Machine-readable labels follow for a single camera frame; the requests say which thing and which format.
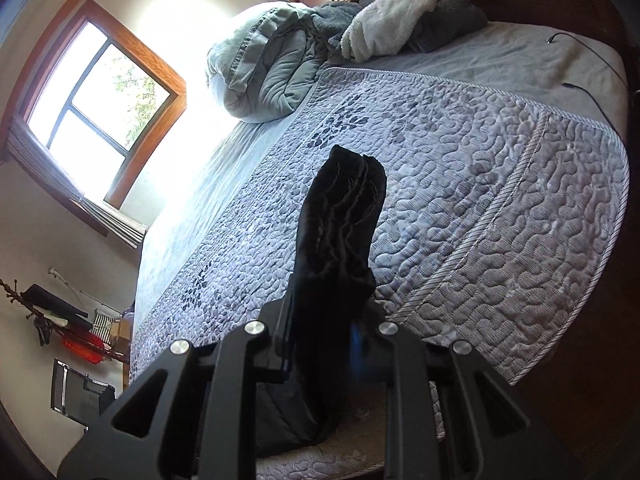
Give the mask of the black quilted pants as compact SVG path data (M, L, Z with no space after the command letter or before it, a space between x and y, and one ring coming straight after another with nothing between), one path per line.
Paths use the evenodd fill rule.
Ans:
M339 145L311 183L284 296L288 316L276 335L285 378L257 387L260 457L316 445L344 417L350 332L376 287L369 254L385 196L383 166Z

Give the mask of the cardboard box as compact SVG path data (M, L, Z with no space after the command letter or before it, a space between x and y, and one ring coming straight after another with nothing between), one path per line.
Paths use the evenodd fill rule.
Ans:
M111 348L118 353L128 356L130 352L132 326L124 318L115 320L110 328Z

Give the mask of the black chrome chair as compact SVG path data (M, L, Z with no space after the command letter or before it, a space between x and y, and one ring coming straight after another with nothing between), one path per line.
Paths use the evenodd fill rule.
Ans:
M115 401L116 390L106 382L55 360L52 368L50 408L88 429Z

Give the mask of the red hanging bag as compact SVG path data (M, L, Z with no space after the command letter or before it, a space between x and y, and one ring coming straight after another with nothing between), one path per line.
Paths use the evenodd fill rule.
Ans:
M64 330L62 345L91 364L99 364L104 360L105 347L103 340L85 330L76 330L75 327Z

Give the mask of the black hanging garment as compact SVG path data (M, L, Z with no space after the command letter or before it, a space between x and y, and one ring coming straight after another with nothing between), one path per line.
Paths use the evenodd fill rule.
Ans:
M73 318L78 318L81 321L88 320L87 312L74 307L40 285L30 285L28 289L21 293L21 296L34 306L51 311L61 318L67 318L69 321Z

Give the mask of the wooden coat rack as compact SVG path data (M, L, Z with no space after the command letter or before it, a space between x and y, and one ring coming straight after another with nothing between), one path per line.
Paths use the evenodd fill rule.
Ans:
M14 302L21 304L28 311L27 317L34 319L41 347L50 344L52 334L57 334L62 340L63 332L70 328L70 324L62 326L58 321L54 320L53 314L45 314L44 312L39 311L30 302L24 300L21 294L17 291L17 282L14 282L13 286L10 286L6 282L1 282L1 288L3 289L4 296L9 299L11 304ZM104 360L115 360L122 364L129 363L129 356L115 352L105 342L104 347Z

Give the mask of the purple quilted bedspread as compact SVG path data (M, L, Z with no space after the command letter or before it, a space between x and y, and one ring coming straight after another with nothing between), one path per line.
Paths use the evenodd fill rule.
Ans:
M469 341L510 384L553 350L623 223L622 139L478 84L333 67L291 116L239 122L146 233L132 376L284 294L300 207L337 145L386 173L370 266L392 321L432 344Z

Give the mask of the beige left curtain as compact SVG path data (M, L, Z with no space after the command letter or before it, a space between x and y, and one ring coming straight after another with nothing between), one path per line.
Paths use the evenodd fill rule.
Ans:
M104 200L94 200L81 192L56 164L48 150L20 116L14 115L11 118L6 149L32 178L52 188L71 204L78 206L102 228L107 229L131 248L137 249L142 245L148 228Z

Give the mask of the wooden framed left window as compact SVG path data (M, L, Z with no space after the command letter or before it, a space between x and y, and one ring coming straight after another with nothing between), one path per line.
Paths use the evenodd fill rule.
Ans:
M122 206L186 109L186 83L94 0L66 0L2 114L21 117L81 191Z

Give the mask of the grey-green folded comforter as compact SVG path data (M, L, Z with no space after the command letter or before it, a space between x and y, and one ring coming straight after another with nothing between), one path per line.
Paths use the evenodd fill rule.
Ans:
M269 1L232 18L207 53L208 85L243 122L291 115L314 85L328 49L303 3Z

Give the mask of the grey bed sheet mattress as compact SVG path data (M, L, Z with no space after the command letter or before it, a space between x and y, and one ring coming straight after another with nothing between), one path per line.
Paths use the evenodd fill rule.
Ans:
M431 53L409 50L371 58L369 70L393 70L472 82L580 116L610 122L628 136L629 101L620 55L603 42L559 34L551 27L491 22ZM134 318L142 321L201 243L242 184L296 121L238 122L216 148L208 148L200 172L170 200L142 245Z

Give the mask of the white fleece blanket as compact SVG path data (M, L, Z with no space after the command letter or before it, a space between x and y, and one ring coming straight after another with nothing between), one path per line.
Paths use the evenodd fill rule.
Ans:
M396 55L409 40L416 23L436 9L438 0L374 0L365 6L341 38L346 60L366 62L375 56Z

